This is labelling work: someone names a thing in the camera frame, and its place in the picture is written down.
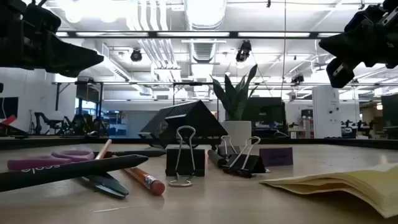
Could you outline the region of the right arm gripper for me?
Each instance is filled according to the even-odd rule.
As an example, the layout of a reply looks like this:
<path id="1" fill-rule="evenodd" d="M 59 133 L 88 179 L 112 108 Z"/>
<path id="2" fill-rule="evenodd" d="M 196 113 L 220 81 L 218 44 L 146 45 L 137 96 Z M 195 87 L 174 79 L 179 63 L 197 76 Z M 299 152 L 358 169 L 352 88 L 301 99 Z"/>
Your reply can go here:
<path id="1" fill-rule="evenodd" d="M 336 57 L 326 67 L 333 88 L 343 88 L 354 78 L 353 71 L 344 65 L 397 66 L 397 0 L 371 4 L 356 12 L 345 31 L 319 42 L 323 50 Z"/>

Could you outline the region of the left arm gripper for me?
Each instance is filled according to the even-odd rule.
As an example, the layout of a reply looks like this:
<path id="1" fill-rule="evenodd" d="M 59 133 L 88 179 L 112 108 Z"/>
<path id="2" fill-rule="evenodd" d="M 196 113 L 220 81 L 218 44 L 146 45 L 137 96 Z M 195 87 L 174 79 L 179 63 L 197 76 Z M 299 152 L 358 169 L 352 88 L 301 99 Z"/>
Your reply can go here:
<path id="1" fill-rule="evenodd" d="M 1 0 L 1 66 L 41 68 L 77 77 L 103 62 L 104 57 L 95 50 L 56 39 L 61 20 L 43 8 L 44 3 Z"/>

